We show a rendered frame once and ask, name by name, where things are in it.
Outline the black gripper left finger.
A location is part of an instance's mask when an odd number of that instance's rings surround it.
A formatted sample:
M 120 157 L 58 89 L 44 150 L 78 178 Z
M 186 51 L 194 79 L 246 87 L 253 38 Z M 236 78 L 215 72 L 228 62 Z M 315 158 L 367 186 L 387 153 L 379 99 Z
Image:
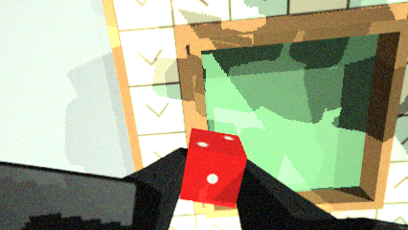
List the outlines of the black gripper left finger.
M 0 161 L 0 230 L 170 230 L 187 154 L 123 177 Z

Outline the green tray with tan rim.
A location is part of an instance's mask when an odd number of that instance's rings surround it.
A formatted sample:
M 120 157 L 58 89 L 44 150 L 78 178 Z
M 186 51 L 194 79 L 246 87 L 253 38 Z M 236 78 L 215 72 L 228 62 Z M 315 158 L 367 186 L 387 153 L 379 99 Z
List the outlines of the green tray with tan rim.
M 113 0 L 143 167 L 188 148 L 174 26 L 400 3 Z M 336 218 L 408 224 L 408 15 L 189 43 L 197 129 Z

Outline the red die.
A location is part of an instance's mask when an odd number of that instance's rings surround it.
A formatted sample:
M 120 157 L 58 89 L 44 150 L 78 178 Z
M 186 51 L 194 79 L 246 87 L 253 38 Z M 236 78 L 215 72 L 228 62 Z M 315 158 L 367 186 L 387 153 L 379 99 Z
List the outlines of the red die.
M 235 208 L 246 160 L 237 135 L 192 128 L 180 199 Z

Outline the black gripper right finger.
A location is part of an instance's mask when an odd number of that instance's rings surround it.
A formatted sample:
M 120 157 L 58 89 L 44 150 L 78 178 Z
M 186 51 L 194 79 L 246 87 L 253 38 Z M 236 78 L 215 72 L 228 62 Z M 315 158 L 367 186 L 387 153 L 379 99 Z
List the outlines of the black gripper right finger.
M 408 230 L 375 218 L 336 218 L 246 160 L 237 198 L 240 230 Z

